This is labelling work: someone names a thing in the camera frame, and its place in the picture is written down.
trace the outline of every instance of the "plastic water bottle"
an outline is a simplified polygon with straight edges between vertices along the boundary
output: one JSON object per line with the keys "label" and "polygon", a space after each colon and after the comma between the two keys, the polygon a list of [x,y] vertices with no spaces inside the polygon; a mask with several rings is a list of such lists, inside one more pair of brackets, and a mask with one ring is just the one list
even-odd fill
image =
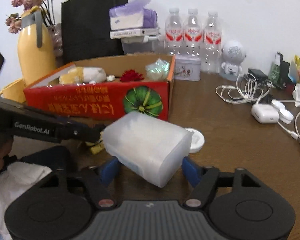
{"label": "plastic water bottle", "polygon": [[218,13],[209,12],[207,25],[203,31],[203,46],[200,51],[201,70],[215,73],[218,70],[218,60],[221,50],[221,26],[218,22]]}
{"label": "plastic water bottle", "polygon": [[202,43],[202,26],[198,20],[198,9],[188,9],[188,14],[184,26],[185,51],[188,55],[199,56]]}
{"label": "plastic water bottle", "polygon": [[165,48],[169,54],[180,54],[183,43],[183,29],[179,16],[179,8],[171,8],[169,12],[170,15],[165,24]]}

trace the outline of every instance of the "pumpkin illustration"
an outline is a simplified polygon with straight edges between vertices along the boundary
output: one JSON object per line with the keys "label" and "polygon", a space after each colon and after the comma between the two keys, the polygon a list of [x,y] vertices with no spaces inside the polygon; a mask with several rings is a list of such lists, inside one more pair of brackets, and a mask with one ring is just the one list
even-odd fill
{"label": "pumpkin illustration", "polygon": [[126,114],[137,111],[153,117],[158,117],[163,109],[160,95],[146,86],[130,89],[123,99],[123,106]]}

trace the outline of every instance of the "stuffed animal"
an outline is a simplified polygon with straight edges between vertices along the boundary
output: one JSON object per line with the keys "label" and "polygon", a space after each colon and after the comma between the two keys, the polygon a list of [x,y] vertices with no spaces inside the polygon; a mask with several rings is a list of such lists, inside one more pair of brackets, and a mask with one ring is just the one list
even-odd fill
{"label": "stuffed animal", "polygon": [[103,68],[100,67],[75,67],[70,69],[67,74],[59,77],[61,85],[77,83],[101,83],[106,81],[107,76]]}

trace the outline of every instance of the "white wall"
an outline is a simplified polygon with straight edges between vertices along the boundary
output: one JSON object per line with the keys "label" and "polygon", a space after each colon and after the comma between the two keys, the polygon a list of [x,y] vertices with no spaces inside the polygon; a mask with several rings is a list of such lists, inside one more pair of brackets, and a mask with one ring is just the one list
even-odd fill
{"label": "white wall", "polygon": [[[56,21],[60,22],[61,2],[55,0]],[[247,49],[243,67],[259,68],[268,74],[277,51],[284,60],[300,56],[300,0],[152,0],[148,6],[157,11],[159,26],[170,7],[179,7],[182,16],[197,7],[203,19],[208,10],[217,10],[224,31],[224,41],[238,39]],[[0,51],[6,61],[0,75],[0,88],[21,77],[17,56],[17,34],[10,34],[4,24],[6,15],[16,12],[10,0],[0,0]]]}

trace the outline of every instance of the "black paper bag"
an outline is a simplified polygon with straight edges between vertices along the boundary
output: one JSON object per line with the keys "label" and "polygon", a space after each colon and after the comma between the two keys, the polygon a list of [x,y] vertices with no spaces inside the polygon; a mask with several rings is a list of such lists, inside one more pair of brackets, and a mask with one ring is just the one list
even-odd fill
{"label": "black paper bag", "polygon": [[123,55],[120,39],[110,39],[109,9],[128,0],[68,0],[61,4],[64,63]]}

